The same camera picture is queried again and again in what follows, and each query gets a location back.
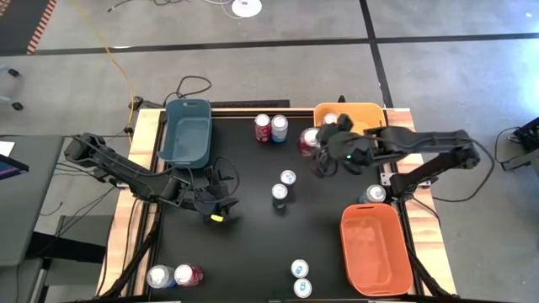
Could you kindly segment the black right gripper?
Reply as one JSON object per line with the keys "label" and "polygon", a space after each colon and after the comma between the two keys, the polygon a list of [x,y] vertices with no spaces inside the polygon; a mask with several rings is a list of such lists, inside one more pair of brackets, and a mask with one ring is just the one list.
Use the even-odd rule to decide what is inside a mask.
{"label": "black right gripper", "polygon": [[353,121],[347,114],[341,114],[333,123],[323,125],[318,137],[323,137],[323,146],[314,153],[315,163],[342,167],[348,173],[361,173],[364,167],[374,165],[368,140],[350,132]]}

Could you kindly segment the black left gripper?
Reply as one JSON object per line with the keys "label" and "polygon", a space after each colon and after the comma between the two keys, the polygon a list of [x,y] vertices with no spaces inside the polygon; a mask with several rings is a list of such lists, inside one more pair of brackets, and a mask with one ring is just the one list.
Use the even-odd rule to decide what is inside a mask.
{"label": "black left gripper", "polygon": [[239,199],[226,199],[226,182],[215,174],[210,177],[189,178],[187,192],[187,209],[204,215],[204,223],[223,223],[227,221],[229,210],[239,202]]}

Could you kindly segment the yellow plastic bin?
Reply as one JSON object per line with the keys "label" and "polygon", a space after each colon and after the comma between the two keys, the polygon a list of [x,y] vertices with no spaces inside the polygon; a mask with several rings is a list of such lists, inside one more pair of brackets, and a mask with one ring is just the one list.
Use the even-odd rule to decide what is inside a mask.
{"label": "yellow plastic bin", "polygon": [[347,114],[352,122],[350,132],[362,135],[365,129],[386,125],[382,108],[373,103],[322,103],[313,110],[313,124],[319,130],[327,114]]}

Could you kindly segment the white and blue soda can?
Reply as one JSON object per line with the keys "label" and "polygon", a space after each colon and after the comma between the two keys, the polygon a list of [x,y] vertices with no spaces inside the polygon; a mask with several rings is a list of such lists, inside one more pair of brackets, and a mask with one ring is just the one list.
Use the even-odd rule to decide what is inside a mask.
{"label": "white and blue soda can", "polygon": [[379,184],[370,185],[357,199],[359,204],[383,203],[386,200],[386,190]]}
{"label": "white and blue soda can", "polygon": [[147,272],[147,284],[153,289],[167,289],[176,285],[174,269],[165,265],[155,265]]}
{"label": "white and blue soda can", "polygon": [[288,131],[288,120],[284,115],[278,114],[271,120],[271,139],[274,142],[286,140]]}

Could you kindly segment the blue plastic bin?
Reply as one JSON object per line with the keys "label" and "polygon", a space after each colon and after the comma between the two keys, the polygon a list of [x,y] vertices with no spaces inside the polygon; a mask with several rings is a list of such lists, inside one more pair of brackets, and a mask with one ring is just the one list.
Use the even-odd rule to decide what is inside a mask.
{"label": "blue plastic bin", "polygon": [[211,149],[211,104],[205,99],[177,99],[167,104],[167,128],[158,156],[174,167],[204,167]]}

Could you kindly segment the orange plastic bin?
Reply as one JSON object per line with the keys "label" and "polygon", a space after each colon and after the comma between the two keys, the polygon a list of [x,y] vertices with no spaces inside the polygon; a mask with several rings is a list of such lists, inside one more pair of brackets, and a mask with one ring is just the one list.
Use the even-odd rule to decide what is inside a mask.
{"label": "orange plastic bin", "polygon": [[404,295],[413,273],[397,212],[385,204],[347,207],[340,221],[346,275],[362,295]]}

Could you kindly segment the grey cabinet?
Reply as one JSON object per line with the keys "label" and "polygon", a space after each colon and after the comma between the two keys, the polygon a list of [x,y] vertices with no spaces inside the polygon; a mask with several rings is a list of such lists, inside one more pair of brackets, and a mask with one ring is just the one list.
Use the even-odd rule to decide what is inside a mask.
{"label": "grey cabinet", "polygon": [[[111,215],[89,215],[75,224],[64,237],[104,246],[111,221]],[[99,287],[102,264],[102,258],[97,263],[53,259],[41,291],[42,302],[92,299]]]}

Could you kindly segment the white round floor device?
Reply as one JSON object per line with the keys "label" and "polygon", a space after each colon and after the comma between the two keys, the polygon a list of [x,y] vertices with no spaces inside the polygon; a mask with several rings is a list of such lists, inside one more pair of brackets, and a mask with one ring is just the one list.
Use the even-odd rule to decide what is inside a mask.
{"label": "white round floor device", "polygon": [[233,0],[232,12],[240,18],[252,18],[262,10],[260,0]]}

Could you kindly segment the grey desk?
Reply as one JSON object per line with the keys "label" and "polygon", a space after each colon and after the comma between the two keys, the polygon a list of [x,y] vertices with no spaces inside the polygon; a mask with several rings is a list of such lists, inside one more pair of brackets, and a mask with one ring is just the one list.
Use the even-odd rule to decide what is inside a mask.
{"label": "grey desk", "polygon": [[64,142],[62,136],[4,136],[27,173],[0,181],[0,267],[24,260]]}

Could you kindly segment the black equipment stand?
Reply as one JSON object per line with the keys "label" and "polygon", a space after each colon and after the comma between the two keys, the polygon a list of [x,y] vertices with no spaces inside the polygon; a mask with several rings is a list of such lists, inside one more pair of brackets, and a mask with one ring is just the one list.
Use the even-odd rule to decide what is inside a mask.
{"label": "black equipment stand", "polygon": [[539,177],[539,117],[518,128],[514,135],[524,154],[502,162],[501,167],[509,172],[519,167],[531,166]]}

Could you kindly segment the dark laptop screen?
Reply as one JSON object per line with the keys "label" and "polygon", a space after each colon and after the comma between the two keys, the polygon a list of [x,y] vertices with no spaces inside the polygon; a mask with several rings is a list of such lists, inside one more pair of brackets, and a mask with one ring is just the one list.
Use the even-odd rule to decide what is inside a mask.
{"label": "dark laptop screen", "polygon": [[0,180],[27,173],[29,166],[0,154]]}

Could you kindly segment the office chair base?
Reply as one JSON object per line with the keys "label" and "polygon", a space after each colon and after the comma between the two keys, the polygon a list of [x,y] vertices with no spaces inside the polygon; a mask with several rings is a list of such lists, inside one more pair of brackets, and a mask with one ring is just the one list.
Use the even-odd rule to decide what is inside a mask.
{"label": "office chair base", "polygon": [[[0,66],[0,74],[7,73],[12,77],[18,77],[19,72],[11,67],[8,66]],[[24,106],[20,102],[15,102],[12,99],[0,95],[0,102],[10,104],[11,107],[16,111],[21,111],[24,109]]]}

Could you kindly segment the black mat with orange edge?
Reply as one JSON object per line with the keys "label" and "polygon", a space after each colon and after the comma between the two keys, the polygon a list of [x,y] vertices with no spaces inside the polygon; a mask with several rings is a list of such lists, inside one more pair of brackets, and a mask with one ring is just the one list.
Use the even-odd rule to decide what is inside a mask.
{"label": "black mat with orange edge", "polygon": [[57,0],[0,0],[0,56],[33,54]]}

